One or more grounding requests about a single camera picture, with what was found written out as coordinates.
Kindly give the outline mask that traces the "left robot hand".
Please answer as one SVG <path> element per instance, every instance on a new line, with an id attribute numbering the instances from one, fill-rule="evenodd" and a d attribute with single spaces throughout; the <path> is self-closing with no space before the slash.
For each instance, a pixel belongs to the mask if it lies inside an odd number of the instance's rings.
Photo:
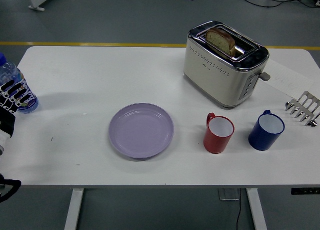
<path id="1" fill-rule="evenodd" d="M 27 102 L 30 95 L 22 83 L 10 80 L 0 87 L 0 154 L 2 155 L 6 141 L 12 137 L 15 126 L 15 112 L 22 103 Z"/>

